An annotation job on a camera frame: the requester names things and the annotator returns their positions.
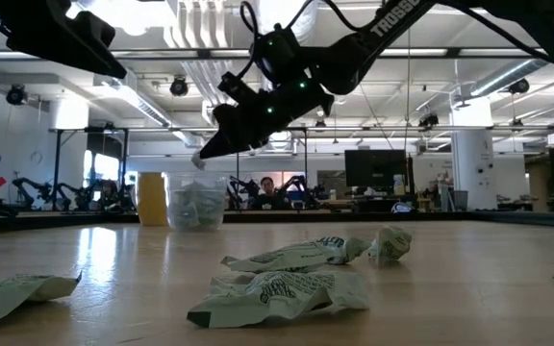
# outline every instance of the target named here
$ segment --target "ceiling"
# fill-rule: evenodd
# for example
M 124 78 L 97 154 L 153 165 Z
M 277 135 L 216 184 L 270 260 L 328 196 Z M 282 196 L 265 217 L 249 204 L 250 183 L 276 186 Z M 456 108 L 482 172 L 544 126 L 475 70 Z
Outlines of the ceiling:
M 354 25 L 363 25 L 369 22 L 374 15 L 374 7 L 379 1 L 350 1 L 336 0 L 345 16 Z M 247 49 L 251 44 L 251 35 L 243 26 L 238 11 L 239 1 L 225 2 L 225 37 L 231 48 Z M 125 7 L 118 11 L 122 15 L 134 15 L 133 8 L 126 12 Z M 537 47 L 532 40 L 516 24 L 498 20 L 486 14 L 488 19 L 507 30 L 513 36 L 523 42 Z M 196 30 L 199 26 L 200 14 L 196 15 Z M 313 28 L 312 39 L 306 45 L 328 46 L 343 36 L 350 34 L 332 11 L 328 11 L 324 5 L 319 5 Z M 167 49 L 168 45 L 163 39 L 162 28 L 149 28 L 144 35 L 133 37 L 126 34 L 120 28 L 111 46 L 112 50 L 131 49 Z M 495 34 L 485 26 L 479 24 L 467 15 L 449 11 L 448 8 L 436 7 L 419 20 L 403 37 L 400 37 L 392 47 L 407 48 L 416 47 L 511 47 L 504 38 Z M 6 49 L 5 38 L 0 35 L 0 50 Z M 451 91 L 457 84 L 467 84 L 479 81 L 503 66 L 512 62 L 506 59 L 435 59 L 435 60 L 379 60 L 375 63 L 361 85 L 351 94 L 340 97 L 339 103 L 334 106 L 333 114 L 326 119 L 328 126 L 373 126 L 373 125 L 404 125 L 406 116 L 410 116 L 412 124 L 417 125 L 417 120 L 424 114 L 416 112 L 421 105 L 441 91 L 441 97 L 447 101 L 446 91 Z M 174 97 L 169 92 L 170 83 L 175 75 L 186 75 L 185 62 L 181 61 L 155 61 L 135 60 L 123 61 L 126 67 L 138 77 L 136 87 L 146 98 L 167 112 L 172 122 L 180 126 L 208 126 L 207 121 L 201 116 L 204 97 L 194 85 L 194 80 L 188 76 L 190 92 L 185 97 Z M 246 61 L 236 60 L 229 62 L 230 69 L 237 73 L 245 65 Z M 23 74 L 26 76 L 28 90 L 29 85 L 36 74 L 53 74 L 60 76 L 74 86 L 80 87 L 94 98 L 99 98 L 99 103 L 91 112 L 94 119 L 108 118 L 114 120 L 120 126 L 155 126 L 148 121 L 140 111 L 130 108 L 121 100 L 109 98 L 96 90 L 94 76 L 91 73 L 80 71 L 71 67 L 62 66 L 53 62 L 0 62 L 0 76 L 8 74 Z M 245 80 L 257 88 L 262 82 L 261 74 L 253 67 Z M 492 119 L 494 123 L 503 124 L 509 122 L 514 116 L 530 111 L 543 110 L 554 104 L 554 65 L 543 67 L 539 71 L 527 76 L 531 84 L 531 92 L 534 96 L 524 97 L 512 106 L 511 96 L 506 93 L 494 93 L 490 95 L 493 109 Z M 53 90 L 42 91 L 48 93 L 46 99 L 61 97 L 58 93 L 59 86 L 53 86 Z M 441 124 L 449 123 L 449 108 L 447 102 L 434 104 L 440 116 Z M 295 120 L 292 125 L 315 124 L 318 116 L 315 111 Z M 527 120 L 526 124 L 554 124 L 554 111 L 544 113 L 541 116 Z M 377 132 L 346 133 L 342 136 L 379 136 Z M 536 139 L 544 135 L 543 132 L 527 134 Z M 314 133 L 312 136 L 333 136 L 329 133 Z M 174 136 L 164 134 L 136 135 L 133 140 L 177 140 Z

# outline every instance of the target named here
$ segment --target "yellow cup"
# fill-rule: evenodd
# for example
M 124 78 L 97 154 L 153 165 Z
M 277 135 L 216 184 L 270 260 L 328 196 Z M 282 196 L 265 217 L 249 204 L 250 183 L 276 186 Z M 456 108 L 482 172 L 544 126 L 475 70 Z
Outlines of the yellow cup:
M 168 226 L 162 173 L 138 173 L 136 196 L 142 226 Z

